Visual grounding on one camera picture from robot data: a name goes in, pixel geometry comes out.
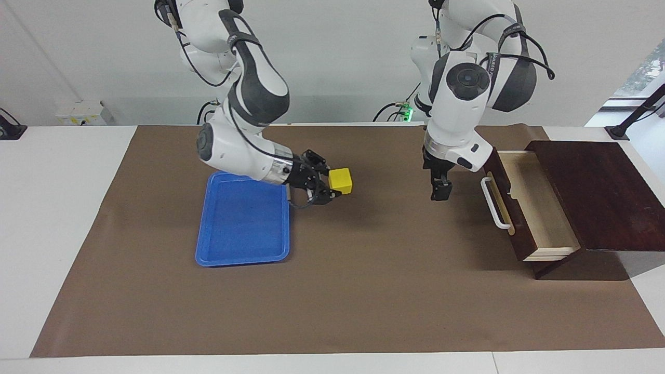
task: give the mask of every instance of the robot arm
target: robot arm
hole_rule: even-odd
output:
[[[529,56],[529,37],[521,23],[519,8],[510,0],[430,0],[440,9],[442,20],[438,40],[420,37],[412,46],[412,60],[423,79],[416,106],[432,117],[427,126],[423,157],[430,169],[432,200],[447,200],[452,191],[448,171],[456,164],[478,171],[487,161],[492,146],[474,129],[485,108],[510,112],[524,105],[536,85],[534,64],[544,63]],[[473,42],[479,33],[497,43],[497,53],[481,58]]]
[[[169,16],[179,39],[183,28],[190,48],[207,54],[231,51],[241,71],[199,133],[199,157],[232,174],[306,190],[307,205],[327,204],[349,193],[348,170],[333,173],[341,180],[331,178],[326,160],[313,151],[294,156],[263,138],[262,131],[289,109],[289,88],[239,11],[242,1],[189,0],[178,2],[177,13]],[[330,186],[322,175],[329,177]]]

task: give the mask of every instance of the yellow cube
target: yellow cube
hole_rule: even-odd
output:
[[[342,192],[342,195],[350,194],[353,188],[351,171],[348,168],[331,170],[328,175],[328,183],[332,190]]]

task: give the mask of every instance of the blue plastic tray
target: blue plastic tray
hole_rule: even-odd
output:
[[[205,267],[260,264],[289,255],[286,186],[216,172],[205,192],[196,262]]]

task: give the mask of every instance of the drawer front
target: drawer front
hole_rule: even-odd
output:
[[[496,148],[492,150],[483,169],[486,174],[491,173],[501,195],[501,199],[510,215],[511,224],[515,229],[515,233],[510,235],[510,241],[513,244],[513,250],[515,251],[517,259],[523,261],[533,254],[533,252],[536,252],[538,247],[533,239],[533,235],[531,234],[529,225],[524,217],[522,208],[519,206],[519,202],[512,199],[509,195],[510,180],[508,179],[508,175],[505,172]]]

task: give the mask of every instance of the white handle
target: white handle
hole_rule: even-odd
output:
[[[508,230],[510,229],[510,225],[501,222],[501,220],[499,219],[499,213],[497,212],[497,208],[494,206],[494,203],[492,202],[492,197],[489,195],[489,188],[487,188],[487,183],[491,181],[492,178],[486,176],[480,181],[480,188],[483,189],[483,194],[485,194],[485,200],[487,200],[487,207],[489,207],[489,212],[492,214],[492,218],[494,219],[494,224],[502,230]]]

